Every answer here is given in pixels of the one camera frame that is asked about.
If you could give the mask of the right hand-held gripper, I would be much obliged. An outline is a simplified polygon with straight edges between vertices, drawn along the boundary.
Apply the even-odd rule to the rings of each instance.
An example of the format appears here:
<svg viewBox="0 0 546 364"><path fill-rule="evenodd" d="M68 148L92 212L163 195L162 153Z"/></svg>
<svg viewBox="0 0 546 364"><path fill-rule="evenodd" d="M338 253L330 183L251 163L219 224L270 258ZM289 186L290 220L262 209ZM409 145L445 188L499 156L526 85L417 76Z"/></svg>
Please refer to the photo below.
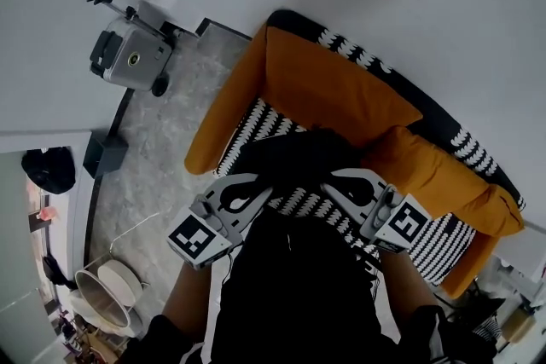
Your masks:
<svg viewBox="0 0 546 364"><path fill-rule="evenodd" d="M351 219L359 239L384 251L408 250L432 221L412 195L368 169L336 170L321 189Z"/></svg>

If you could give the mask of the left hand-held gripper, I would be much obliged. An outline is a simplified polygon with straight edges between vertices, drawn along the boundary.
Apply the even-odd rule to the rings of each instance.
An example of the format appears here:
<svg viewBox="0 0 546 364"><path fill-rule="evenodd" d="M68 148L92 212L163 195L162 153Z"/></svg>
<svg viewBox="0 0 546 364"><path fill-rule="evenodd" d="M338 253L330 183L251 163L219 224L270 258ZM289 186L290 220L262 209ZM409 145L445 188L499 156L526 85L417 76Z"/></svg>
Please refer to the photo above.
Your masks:
<svg viewBox="0 0 546 364"><path fill-rule="evenodd" d="M172 250L199 270L230 254L267 203L273 187L256 174L223 176L183 206L166 232Z"/></svg>

